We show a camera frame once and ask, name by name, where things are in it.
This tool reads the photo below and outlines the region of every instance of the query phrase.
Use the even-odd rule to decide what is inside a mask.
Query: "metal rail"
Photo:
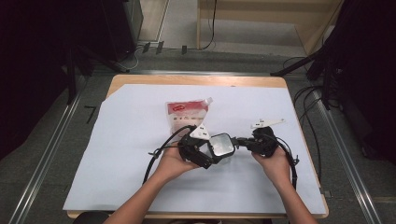
[[[314,91],[314,96],[316,99],[320,98],[316,91]],[[323,104],[318,104],[318,108],[332,134],[332,140],[334,141],[335,149],[337,150],[341,163],[344,166],[344,170],[346,171],[346,175],[350,181],[350,184],[353,190],[355,191],[356,198],[358,199],[358,202],[361,205],[361,211],[366,217],[367,223],[370,224],[382,223],[379,214],[375,209],[375,205],[370,196],[370,193],[367,190],[363,180],[361,179],[358,169],[356,168],[355,163],[353,162],[352,158],[349,155],[343,137],[338,131],[337,125],[335,124],[334,119],[332,118],[332,112],[328,111]]]
[[[54,133],[52,134],[51,139],[46,147],[46,150],[41,157],[40,162],[35,168],[35,172],[33,173],[29,183],[27,184],[20,201],[11,217],[11,220],[8,222],[9,224],[20,224],[23,223],[26,219],[26,216],[35,200],[35,196],[37,195],[41,184],[44,181],[44,177],[48,169],[50,168],[50,164],[56,154],[58,146],[60,145],[62,138],[64,137],[64,133],[67,129],[67,126],[73,117],[74,112],[78,106],[78,102],[80,99],[80,95],[82,91],[85,89],[87,85],[88,79],[86,77],[80,77],[78,80],[78,92],[76,94],[73,102],[68,105],[56,126]]]

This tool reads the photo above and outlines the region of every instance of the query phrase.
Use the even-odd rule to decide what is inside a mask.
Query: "small mirror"
[[[233,155],[235,147],[230,135],[221,133],[209,139],[209,150],[213,156],[225,158]]]

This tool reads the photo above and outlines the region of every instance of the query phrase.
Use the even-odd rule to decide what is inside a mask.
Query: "red label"
[[[174,111],[178,111],[178,110],[182,110],[185,109],[186,107],[184,105],[178,105],[176,107],[173,108]]]

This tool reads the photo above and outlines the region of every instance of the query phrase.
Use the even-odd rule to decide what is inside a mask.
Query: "person's left hand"
[[[178,152],[177,142],[172,144],[163,151],[160,163],[155,170],[153,176],[158,176],[165,182],[175,179],[176,177],[184,174],[185,172],[198,168],[199,165],[190,162],[183,161]]]

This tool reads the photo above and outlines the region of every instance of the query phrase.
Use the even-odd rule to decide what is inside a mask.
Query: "forearm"
[[[276,189],[279,192],[291,224],[317,223],[291,183],[279,184]]]
[[[105,224],[142,223],[149,207],[165,184],[165,180],[157,176],[152,176],[134,196],[110,216]]]

